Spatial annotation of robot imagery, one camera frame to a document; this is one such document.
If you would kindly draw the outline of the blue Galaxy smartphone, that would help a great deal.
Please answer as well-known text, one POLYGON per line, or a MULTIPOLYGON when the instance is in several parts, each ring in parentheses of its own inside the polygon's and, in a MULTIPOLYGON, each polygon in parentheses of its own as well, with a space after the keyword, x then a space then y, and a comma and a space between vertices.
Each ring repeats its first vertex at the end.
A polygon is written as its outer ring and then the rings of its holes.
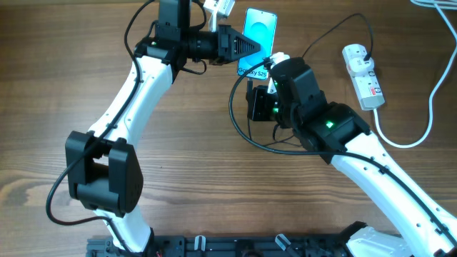
POLYGON ((237 74, 240 76, 252 66, 271 55, 276 33, 277 15, 268 11, 248 8, 246 10, 243 35, 260 44, 260 51, 238 61, 237 74))

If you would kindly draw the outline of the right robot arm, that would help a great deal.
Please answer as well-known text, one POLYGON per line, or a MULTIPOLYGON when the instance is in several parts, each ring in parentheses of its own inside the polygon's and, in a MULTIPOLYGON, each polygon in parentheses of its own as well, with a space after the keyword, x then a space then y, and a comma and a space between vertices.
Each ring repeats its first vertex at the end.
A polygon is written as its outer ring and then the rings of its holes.
POLYGON ((413 256, 455 256, 456 217, 441 208, 393 160, 349 106, 327 102, 301 58, 266 57, 273 94, 250 99, 256 121, 291 129, 302 155, 318 155, 350 178, 396 227, 413 256))

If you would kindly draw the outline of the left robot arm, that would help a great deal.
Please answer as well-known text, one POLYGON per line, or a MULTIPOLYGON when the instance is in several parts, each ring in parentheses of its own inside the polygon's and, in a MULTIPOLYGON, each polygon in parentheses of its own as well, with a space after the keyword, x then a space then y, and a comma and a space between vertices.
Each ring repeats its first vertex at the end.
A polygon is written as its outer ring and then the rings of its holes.
POLYGON ((86 133, 66 140, 64 178, 70 197, 108 227, 116 254, 154 255, 154 232, 138 205, 144 177, 136 155, 160 98, 187 61, 221 66, 257 53, 260 46, 221 20, 232 1, 202 1, 204 20, 191 25, 190 1, 160 1, 159 17, 128 50, 132 67, 116 98, 86 133))

